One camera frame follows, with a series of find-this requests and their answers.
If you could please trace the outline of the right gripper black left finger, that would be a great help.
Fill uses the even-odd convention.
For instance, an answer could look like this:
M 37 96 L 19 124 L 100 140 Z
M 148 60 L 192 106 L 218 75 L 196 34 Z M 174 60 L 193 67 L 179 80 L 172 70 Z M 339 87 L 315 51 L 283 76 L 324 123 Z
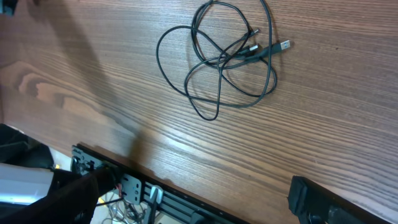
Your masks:
M 90 223 L 98 198 L 113 190 L 117 172 L 97 169 L 86 175 L 56 171 L 44 198 L 2 217 L 1 223 Z

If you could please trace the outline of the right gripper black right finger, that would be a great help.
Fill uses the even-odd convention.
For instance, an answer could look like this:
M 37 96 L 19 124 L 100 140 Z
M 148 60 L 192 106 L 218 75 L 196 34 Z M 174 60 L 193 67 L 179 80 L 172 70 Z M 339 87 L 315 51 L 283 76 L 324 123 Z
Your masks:
M 391 224 L 302 176 L 292 177 L 287 199 L 301 224 Z

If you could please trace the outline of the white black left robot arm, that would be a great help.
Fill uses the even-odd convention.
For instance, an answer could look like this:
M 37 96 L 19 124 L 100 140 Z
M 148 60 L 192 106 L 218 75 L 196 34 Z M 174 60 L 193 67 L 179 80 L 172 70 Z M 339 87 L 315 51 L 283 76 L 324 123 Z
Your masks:
M 44 197 L 53 180 L 50 149 L 5 124 L 1 125 L 1 216 Z

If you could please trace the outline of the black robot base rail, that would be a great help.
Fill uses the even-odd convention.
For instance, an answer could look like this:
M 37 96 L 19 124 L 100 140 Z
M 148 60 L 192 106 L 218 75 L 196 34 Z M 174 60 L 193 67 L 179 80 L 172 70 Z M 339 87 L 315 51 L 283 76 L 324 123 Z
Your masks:
M 181 223 L 244 223 L 245 221 L 189 196 L 147 175 L 95 152 L 81 144 L 72 147 L 71 168 L 83 175 L 105 167 L 119 172 L 116 183 L 122 198 L 134 205 L 147 205 L 144 223 L 154 223 L 155 214 L 166 214 Z

